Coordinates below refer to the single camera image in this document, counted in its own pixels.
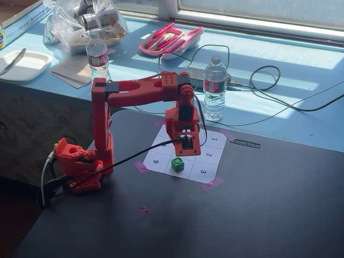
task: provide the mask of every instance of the power adapter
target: power adapter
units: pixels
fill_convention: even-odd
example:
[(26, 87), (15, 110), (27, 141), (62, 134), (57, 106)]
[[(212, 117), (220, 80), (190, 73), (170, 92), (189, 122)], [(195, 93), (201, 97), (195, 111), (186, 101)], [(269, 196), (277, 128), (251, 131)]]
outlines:
[[(195, 67), (190, 67), (188, 66), (186, 68), (186, 71), (189, 73), (190, 75), (190, 82), (191, 82), (191, 86), (193, 88), (196, 88), (198, 86), (198, 88), (196, 89), (196, 91), (198, 92), (203, 92), (203, 76), (204, 76), (204, 70), (203, 69), (199, 69), (199, 68), (195, 68)], [(237, 87), (242, 87), (242, 86), (246, 86), (240, 82), (236, 82), (234, 80), (232, 80), (232, 77), (229, 73), (227, 73), (227, 90), (232, 90), (232, 91), (241, 91), (239, 89), (237, 89)]]

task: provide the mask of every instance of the cardboard box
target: cardboard box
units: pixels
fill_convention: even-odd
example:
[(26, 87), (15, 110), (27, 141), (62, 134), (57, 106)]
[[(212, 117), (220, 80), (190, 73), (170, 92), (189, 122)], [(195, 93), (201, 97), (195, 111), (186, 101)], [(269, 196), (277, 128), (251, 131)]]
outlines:
[(52, 11), (51, 8), (43, 6), (42, 1), (0, 0), (0, 49)]

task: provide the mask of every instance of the black table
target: black table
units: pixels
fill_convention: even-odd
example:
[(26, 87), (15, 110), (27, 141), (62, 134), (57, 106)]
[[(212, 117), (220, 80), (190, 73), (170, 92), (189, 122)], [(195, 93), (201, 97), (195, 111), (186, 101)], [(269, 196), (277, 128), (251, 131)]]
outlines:
[[(150, 146), (156, 120), (115, 113), (115, 161)], [(344, 153), (232, 133), (260, 148), (227, 140), (222, 185), (205, 192), (198, 182), (123, 163), (100, 191), (54, 200), (12, 257), (343, 258)]]

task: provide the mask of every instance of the knife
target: knife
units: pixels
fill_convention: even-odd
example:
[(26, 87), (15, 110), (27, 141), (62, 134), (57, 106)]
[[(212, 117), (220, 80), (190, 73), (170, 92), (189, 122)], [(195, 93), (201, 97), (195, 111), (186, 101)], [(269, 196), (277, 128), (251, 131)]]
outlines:
[(14, 58), (13, 61), (0, 73), (0, 76), (11, 70), (11, 68), (23, 58), (25, 51), (26, 48), (23, 48), (23, 50), (20, 51), (19, 55), (17, 55), (17, 57)]

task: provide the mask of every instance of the light blue table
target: light blue table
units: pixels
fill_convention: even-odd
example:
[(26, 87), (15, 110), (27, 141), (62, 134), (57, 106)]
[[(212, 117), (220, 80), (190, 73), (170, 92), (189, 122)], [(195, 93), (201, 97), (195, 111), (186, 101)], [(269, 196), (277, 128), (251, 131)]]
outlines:
[[(135, 79), (159, 72), (157, 58), (141, 54), (138, 43), (145, 35), (165, 25), (165, 22), (126, 17), (130, 34), (121, 40), (121, 56), (110, 56), (109, 70), (113, 80)], [(24, 35), (0, 51), (4, 55), (14, 49), (27, 48), (41, 51), (53, 56), (52, 66), (66, 59), (69, 54), (63, 46), (46, 47), (42, 43), (42, 34), (46, 19), (30, 28)], [(190, 26), (176, 25), (182, 30)], [(248, 36), (238, 33), (205, 29), (200, 46), (205, 44), (227, 45), (231, 49), (231, 60), (228, 72), (233, 79), (248, 83), (253, 70), (265, 65), (278, 66), (282, 72), (279, 84), (270, 91), (274, 96), (289, 103), (323, 91), (344, 81), (343, 64), (344, 50), (335, 47), (324, 47), (301, 42)], [(191, 56), (195, 49), (187, 51)], [(226, 62), (226, 49), (209, 47), (199, 51), (192, 64), (194, 67), (205, 68), (212, 55), (221, 56)], [(163, 61), (162, 67), (180, 71), (188, 62), (181, 58)], [(258, 87), (267, 87), (273, 81), (271, 75), (255, 76)], [(90, 101), (90, 85), (75, 89), (45, 71), (37, 78), (26, 83), (15, 85), (0, 82), (1, 90), (20, 91), (32, 96), (54, 99), (66, 99), (73, 103)], [(299, 107), (313, 108), (326, 103), (344, 93), (344, 83), (311, 99), (298, 104)], [(163, 112), (171, 103), (153, 103), (141, 106), (150, 112)], [(342, 108), (344, 99), (330, 106), (309, 113), (288, 109), (277, 116), (249, 126), (235, 127), (252, 134), (282, 139), (310, 146), (344, 152), (344, 122)], [(252, 92), (226, 93), (226, 110), (222, 122), (230, 125), (246, 124), (267, 118), (285, 106), (255, 96)]]

